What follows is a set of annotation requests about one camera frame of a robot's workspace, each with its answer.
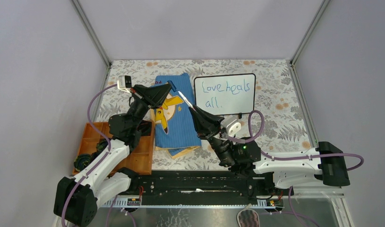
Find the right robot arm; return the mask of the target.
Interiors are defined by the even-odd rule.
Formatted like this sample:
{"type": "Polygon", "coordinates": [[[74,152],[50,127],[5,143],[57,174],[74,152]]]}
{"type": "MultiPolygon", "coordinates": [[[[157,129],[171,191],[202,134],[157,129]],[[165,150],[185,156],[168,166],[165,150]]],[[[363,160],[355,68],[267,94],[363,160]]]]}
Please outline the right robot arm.
{"type": "Polygon", "coordinates": [[[197,136],[210,144],[220,166],[241,177],[251,173],[272,174],[263,181],[267,194],[315,181],[333,187],[350,185],[345,154],[330,142],[291,153],[264,152],[253,137],[235,137],[242,128],[238,118],[213,115],[196,105],[189,110],[197,136]]]}

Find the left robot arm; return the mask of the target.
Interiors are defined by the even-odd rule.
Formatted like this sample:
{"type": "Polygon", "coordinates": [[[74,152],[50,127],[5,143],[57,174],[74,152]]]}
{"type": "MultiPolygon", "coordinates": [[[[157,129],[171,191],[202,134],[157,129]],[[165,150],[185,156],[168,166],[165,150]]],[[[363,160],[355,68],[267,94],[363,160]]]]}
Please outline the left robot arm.
{"type": "Polygon", "coordinates": [[[138,126],[150,109],[163,105],[171,85],[134,85],[129,91],[133,102],[128,111],[108,120],[112,139],[107,139],[107,147],[74,177],[63,177],[58,182],[53,213],[60,217],[63,227],[67,223],[86,227],[109,199],[120,192],[134,194],[138,190],[138,181],[126,173],[107,176],[138,146],[142,134],[138,126]]]}

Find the black framed whiteboard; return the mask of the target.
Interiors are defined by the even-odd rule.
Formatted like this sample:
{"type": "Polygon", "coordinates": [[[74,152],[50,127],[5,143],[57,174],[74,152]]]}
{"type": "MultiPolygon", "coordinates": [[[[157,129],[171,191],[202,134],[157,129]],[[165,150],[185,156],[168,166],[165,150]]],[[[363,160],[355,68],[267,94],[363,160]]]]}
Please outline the black framed whiteboard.
{"type": "Polygon", "coordinates": [[[194,79],[196,105],[213,115],[248,114],[255,108],[253,73],[194,79]]]}

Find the blue marker cap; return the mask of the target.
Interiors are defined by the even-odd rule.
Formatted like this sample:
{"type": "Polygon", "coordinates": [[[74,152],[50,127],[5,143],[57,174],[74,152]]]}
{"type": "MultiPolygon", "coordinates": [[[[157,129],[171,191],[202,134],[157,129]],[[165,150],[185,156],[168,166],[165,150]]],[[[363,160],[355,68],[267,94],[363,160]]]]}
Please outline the blue marker cap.
{"type": "Polygon", "coordinates": [[[174,83],[171,80],[168,80],[167,83],[171,86],[171,90],[173,92],[177,92],[178,91],[176,86],[174,85],[174,83]]]}

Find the white whiteboard marker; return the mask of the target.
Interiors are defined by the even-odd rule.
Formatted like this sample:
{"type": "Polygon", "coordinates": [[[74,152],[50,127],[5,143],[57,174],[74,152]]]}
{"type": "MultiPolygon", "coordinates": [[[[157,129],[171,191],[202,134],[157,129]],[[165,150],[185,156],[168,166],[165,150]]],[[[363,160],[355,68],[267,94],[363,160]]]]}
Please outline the white whiteboard marker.
{"type": "Polygon", "coordinates": [[[194,108],[191,102],[184,96],[184,94],[181,91],[178,90],[178,94],[181,96],[184,102],[188,105],[188,107],[194,108]]]}

